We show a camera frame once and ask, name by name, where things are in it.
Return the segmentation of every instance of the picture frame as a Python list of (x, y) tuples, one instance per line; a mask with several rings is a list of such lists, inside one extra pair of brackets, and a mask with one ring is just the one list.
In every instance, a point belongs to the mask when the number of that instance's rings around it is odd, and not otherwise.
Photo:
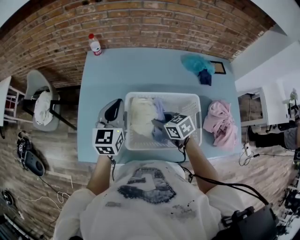
[(224, 65), (222, 62), (210, 61), (215, 67), (215, 74), (226, 74)]

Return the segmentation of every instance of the brick wall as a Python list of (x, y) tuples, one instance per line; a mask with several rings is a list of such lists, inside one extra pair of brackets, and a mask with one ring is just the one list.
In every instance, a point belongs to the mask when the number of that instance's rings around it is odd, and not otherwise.
[(158, 47), (233, 60), (274, 22), (250, 0), (31, 0), (0, 29), (0, 79), (39, 69), (79, 85), (88, 34), (102, 48)]

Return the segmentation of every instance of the white laundry basket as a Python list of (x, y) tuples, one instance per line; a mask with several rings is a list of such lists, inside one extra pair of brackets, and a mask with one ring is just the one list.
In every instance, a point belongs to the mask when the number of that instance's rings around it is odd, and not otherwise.
[(192, 133), (196, 142), (202, 142), (202, 119), (200, 99), (196, 94), (189, 93), (168, 93), (168, 92), (130, 92), (125, 97), (125, 128), (127, 131), (125, 146), (128, 150), (166, 150), (176, 149), (171, 142), (157, 142), (154, 139), (147, 138), (136, 133), (130, 128), (130, 107), (132, 98), (161, 98), (166, 112), (182, 113), (190, 115), (196, 127)]

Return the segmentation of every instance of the pink cloth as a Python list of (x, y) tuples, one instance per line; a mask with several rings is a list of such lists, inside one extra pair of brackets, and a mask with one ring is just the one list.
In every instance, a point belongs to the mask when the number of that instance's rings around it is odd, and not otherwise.
[(205, 117), (203, 128), (214, 133), (214, 145), (224, 150), (233, 150), (238, 140), (238, 127), (230, 113), (230, 104), (222, 100), (213, 101)]

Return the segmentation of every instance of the person's arm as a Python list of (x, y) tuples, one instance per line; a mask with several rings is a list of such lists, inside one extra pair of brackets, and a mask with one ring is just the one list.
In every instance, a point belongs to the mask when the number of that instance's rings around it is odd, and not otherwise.
[(99, 195), (100, 193), (106, 191), (109, 188), (111, 165), (111, 160), (108, 156), (99, 156), (96, 168), (86, 187), (95, 195)]
[[(217, 171), (207, 160), (200, 147), (192, 137), (186, 144), (186, 152), (195, 174), (205, 178), (218, 180)], [(202, 191), (204, 194), (216, 186), (215, 184), (208, 183), (197, 177), (196, 180), (200, 191)]]
[(111, 160), (99, 156), (96, 168), (86, 188), (75, 191), (64, 205), (54, 230), (55, 240), (66, 240), (78, 234), (80, 214), (93, 199), (109, 188)]

